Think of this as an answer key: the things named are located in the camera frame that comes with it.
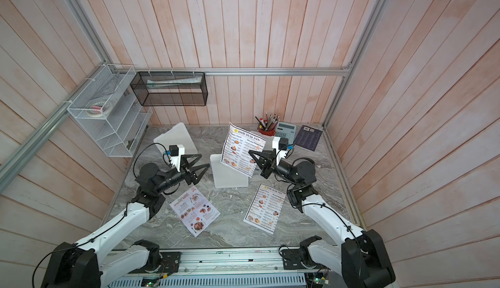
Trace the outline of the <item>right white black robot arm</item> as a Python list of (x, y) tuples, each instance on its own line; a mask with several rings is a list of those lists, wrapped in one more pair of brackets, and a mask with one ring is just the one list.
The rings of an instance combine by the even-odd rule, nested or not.
[(292, 208), (313, 219), (334, 241), (314, 236), (302, 241), (298, 253), (307, 266), (320, 265), (341, 275), (347, 287), (386, 287), (396, 280), (379, 233), (351, 223), (334, 210), (314, 188), (315, 162), (299, 158), (288, 163), (282, 150), (249, 151), (262, 177), (274, 174), (289, 184), (286, 195)]

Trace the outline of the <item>left red white menu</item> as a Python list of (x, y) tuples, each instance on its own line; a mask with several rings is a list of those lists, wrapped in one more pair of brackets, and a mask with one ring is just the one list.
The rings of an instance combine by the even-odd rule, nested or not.
[(189, 232), (197, 237), (220, 216), (220, 212), (196, 188), (192, 187), (170, 203)]

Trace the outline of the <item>middle white narrow rack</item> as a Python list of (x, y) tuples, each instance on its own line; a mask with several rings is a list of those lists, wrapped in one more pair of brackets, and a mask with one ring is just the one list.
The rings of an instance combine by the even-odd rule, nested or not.
[(221, 162), (221, 154), (212, 154), (210, 164), (216, 189), (246, 188), (249, 178)]

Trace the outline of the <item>dark purple card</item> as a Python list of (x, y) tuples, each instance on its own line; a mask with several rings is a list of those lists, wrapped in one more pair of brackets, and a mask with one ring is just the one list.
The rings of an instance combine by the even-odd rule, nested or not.
[(323, 131), (321, 129), (302, 125), (298, 134), (295, 136), (294, 145), (310, 151), (315, 151), (322, 133)]

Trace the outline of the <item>white narrow rack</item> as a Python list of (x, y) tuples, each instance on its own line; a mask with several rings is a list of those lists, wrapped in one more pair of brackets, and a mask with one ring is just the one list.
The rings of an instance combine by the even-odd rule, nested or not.
[(221, 162), (221, 154), (212, 154), (210, 164), (216, 189), (246, 188), (249, 178)]
[(170, 145), (183, 145), (185, 154), (198, 153), (184, 123), (174, 125), (170, 130), (156, 137), (154, 142), (164, 145), (167, 149)]

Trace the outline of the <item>aluminium front rail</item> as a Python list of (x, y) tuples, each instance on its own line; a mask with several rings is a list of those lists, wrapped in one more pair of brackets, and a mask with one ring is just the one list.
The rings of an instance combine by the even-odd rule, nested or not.
[(198, 257), (188, 254), (187, 262), (198, 262), (207, 270), (237, 270), (265, 268), (271, 271), (281, 261), (278, 249), (238, 249), (222, 252), (201, 251)]

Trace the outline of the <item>dim sum menu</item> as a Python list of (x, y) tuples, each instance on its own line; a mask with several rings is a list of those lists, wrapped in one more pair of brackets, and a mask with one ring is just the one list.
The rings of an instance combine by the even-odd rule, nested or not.
[(229, 124), (229, 132), (221, 153), (221, 162), (244, 176), (252, 177), (257, 167), (249, 151), (262, 152), (266, 140), (257, 134)]
[(260, 184), (243, 222), (273, 235), (285, 198), (284, 192), (275, 187)]

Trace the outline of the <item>red pen cup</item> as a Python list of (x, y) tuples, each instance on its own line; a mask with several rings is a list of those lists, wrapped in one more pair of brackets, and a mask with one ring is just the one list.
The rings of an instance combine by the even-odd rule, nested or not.
[(274, 136), (276, 134), (277, 124), (279, 123), (280, 119), (279, 115), (277, 115), (276, 113), (268, 114), (267, 112), (265, 112), (263, 118), (258, 118), (257, 116), (255, 116), (255, 119), (258, 123), (257, 131), (260, 134), (266, 136)]

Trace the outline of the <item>black mesh wall basket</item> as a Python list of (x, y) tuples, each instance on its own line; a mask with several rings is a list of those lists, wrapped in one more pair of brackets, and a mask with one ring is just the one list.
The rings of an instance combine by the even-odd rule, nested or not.
[[(202, 77), (203, 82), (191, 89), (149, 89), (148, 80)], [(204, 107), (208, 89), (205, 74), (201, 72), (138, 72), (130, 84), (140, 104), (146, 107)]]

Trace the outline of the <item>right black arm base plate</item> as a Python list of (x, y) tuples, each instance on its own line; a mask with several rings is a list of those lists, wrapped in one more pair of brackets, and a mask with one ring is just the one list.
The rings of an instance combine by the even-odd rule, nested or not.
[(282, 246), (278, 250), (283, 262), (283, 268), (288, 271), (295, 270), (328, 270), (329, 268), (320, 264), (312, 262), (305, 256), (302, 249), (291, 249), (287, 246)]

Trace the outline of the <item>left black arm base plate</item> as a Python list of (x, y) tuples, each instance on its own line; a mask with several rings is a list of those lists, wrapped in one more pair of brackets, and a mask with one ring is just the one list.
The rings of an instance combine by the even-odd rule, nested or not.
[(160, 252), (160, 262), (157, 266), (144, 266), (135, 269), (130, 274), (174, 274), (179, 270), (181, 252)]

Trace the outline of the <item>left white narrow rack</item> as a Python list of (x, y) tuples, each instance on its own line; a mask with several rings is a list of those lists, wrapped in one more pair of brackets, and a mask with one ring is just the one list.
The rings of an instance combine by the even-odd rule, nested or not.
[(154, 142), (164, 145), (167, 149), (170, 145), (183, 145), (185, 154), (198, 153), (184, 123), (174, 125), (170, 130), (156, 137)]

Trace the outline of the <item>tape roll on shelf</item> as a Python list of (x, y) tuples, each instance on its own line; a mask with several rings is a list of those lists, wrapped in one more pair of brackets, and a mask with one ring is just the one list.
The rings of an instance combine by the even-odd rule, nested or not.
[(111, 111), (111, 107), (109, 103), (106, 101), (98, 101), (93, 103), (86, 111), (86, 115), (89, 118), (101, 118), (103, 116), (107, 116)]

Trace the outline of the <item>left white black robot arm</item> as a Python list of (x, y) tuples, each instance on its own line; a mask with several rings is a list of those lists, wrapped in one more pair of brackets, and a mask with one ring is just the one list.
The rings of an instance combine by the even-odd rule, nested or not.
[(196, 185), (210, 168), (199, 164), (200, 154), (177, 155), (174, 166), (163, 172), (155, 163), (140, 168), (135, 177), (139, 188), (125, 209), (95, 232), (73, 244), (63, 242), (45, 256), (47, 269), (42, 287), (107, 287), (124, 275), (145, 268), (160, 268), (159, 246), (138, 241), (125, 252), (111, 251), (131, 232), (152, 219), (165, 203), (164, 192), (186, 182)]

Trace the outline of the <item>paper inside black basket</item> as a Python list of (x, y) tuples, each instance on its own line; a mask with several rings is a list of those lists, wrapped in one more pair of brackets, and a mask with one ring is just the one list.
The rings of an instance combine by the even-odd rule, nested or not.
[(190, 77), (182, 79), (148, 80), (146, 85), (149, 89), (191, 89), (201, 85), (202, 82), (202, 77)]

